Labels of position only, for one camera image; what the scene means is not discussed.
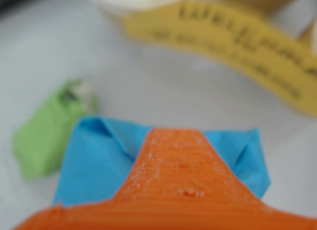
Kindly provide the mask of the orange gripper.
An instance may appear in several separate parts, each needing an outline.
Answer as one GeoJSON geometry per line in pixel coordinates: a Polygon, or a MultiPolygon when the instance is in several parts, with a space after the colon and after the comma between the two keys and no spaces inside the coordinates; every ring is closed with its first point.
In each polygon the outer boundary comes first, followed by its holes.
{"type": "Polygon", "coordinates": [[[197,130],[153,129],[115,200],[53,207],[17,230],[315,230],[275,210],[233,174],[197,130]]]}

